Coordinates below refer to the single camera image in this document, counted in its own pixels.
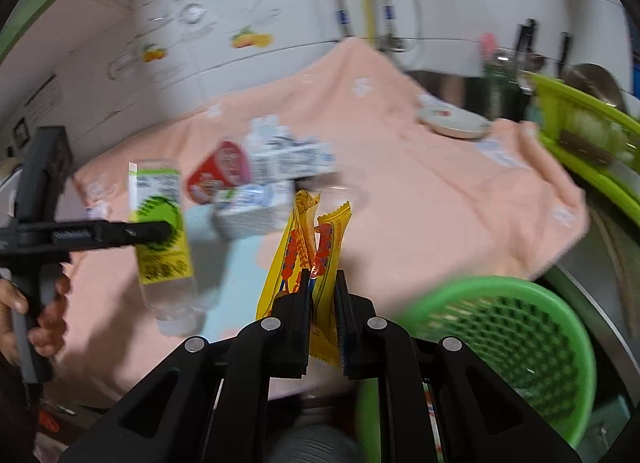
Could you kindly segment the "person's left hand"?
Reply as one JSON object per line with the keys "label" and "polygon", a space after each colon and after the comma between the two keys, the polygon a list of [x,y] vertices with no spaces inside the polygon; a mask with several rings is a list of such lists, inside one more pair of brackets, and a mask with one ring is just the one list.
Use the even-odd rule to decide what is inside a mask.
{"label": "person's left hand", "polygon": [[[37,327],[29,331],[27,337],[39,355],[51,358],[65,345],[67,330],[65,313],[70,293],[70,279],[62,275],[55,283],[55,298],[43,308],[37,319]],[[10,365],[19,365],[17,344],[12,327],[12,313],[25,315],[28,303],[17,287],[6,279],[1,280],[1,353]]]}

